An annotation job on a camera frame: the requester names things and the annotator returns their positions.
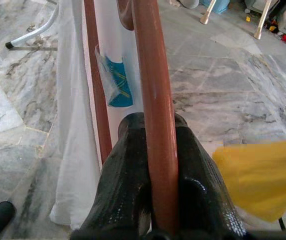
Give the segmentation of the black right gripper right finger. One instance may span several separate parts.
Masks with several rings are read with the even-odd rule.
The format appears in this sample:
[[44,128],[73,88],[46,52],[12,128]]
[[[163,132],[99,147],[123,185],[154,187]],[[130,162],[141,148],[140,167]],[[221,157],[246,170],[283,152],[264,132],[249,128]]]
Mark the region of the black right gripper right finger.
[[245,234],[217,165],[179,114],[175,115],[175,131],[180,229]]

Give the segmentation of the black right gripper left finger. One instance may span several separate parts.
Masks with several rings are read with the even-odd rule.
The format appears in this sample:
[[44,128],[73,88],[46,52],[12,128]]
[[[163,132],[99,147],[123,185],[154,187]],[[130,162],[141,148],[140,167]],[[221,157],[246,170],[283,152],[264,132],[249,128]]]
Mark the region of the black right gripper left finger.
[[151,223],[151,180],[144,114],[127,115],[102,166],[92,208],[80,233],[146,233]]

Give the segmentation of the yellow printed shirt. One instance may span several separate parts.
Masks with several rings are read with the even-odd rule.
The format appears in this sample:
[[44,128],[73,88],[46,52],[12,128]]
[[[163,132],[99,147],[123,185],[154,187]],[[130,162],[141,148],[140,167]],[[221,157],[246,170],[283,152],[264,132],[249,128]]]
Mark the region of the yellow printed shirt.
[[286,140],[219,147],[212,158],[234,205],[266,222],[286,212]]

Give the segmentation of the white shirt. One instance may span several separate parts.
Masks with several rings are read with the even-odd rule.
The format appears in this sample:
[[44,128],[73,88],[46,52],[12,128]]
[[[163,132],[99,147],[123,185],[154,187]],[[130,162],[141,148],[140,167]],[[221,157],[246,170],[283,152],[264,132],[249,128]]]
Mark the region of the white shirt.
[[[102,55],[124,64],[133,105],[107,109],[109,133],[117,142],[117,128],[128,114],[143,111],[135,34],[119,19],[117,0],[93,0],[98,46]],[[101,175],[94,86],[87,38],[84,0],[59,0],[57,51],[58,146],[62,155],[52,222],[81,227],[93,205]]]

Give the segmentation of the reddish brown plastic hanger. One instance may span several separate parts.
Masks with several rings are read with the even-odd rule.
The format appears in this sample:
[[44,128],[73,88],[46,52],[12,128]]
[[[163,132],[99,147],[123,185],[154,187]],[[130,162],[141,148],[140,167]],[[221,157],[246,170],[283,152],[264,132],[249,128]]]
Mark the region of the reddish brown plastic hanger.
[[[179,167],[175,117],[168,72],[167,57],[157,0],[116,0],[121,24],[134,31],[143,101],[148,173],[151,183],[151,220],[153,230],[174,234],[179,228],[178,183]],[[85,19],[90,32],[89,57],[93,64],[95,110],[98,114],[98,137],[103,164],[111,153],[102,78],[99,74],[95,47],[98,43],[94,0],[84,0]],[[114,239],[138,239],[146,232],[87,232],[91,235],[111,235]]]

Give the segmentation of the white metal table legs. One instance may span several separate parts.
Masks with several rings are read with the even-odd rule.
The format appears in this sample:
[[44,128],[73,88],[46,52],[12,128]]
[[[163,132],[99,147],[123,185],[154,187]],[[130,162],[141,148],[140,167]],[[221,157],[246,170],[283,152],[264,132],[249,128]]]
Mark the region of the white metal table legs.
[[55,22],[55,20],[57,19],[58,17],[58,14],[59,14],[59,4],[53,0],[50,0],[50,2],[53,2],[54,5],[55,5],[55,8],[54,8],[54,11],[52,12],[50,18],[48,19],[48,21],[43,24],[41,27],[23,35],[23,36],[20,36],[12,41],[9,41],[9,42],[6,42],[5,43],[5,47],[7,49],[12,49],[14,47],[17,47],[18,45],[34,38],[34,37],[37,37],[39,35],[41,35],[42,33],[44,33],[45,31],[47,31]]

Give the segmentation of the light blue box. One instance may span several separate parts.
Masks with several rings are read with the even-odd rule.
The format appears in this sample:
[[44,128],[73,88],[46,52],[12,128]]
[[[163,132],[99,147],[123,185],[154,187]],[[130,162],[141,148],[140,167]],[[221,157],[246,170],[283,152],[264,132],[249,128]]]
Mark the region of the light blue box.
[[[208,7],[210,5],[212,0],[199,0],[199,2],[204,5],[205,7]],[[212,11],[216,14],[221,14],[225,12],[228,9],[228,5],[230,3],[230,0],[216,0]]]

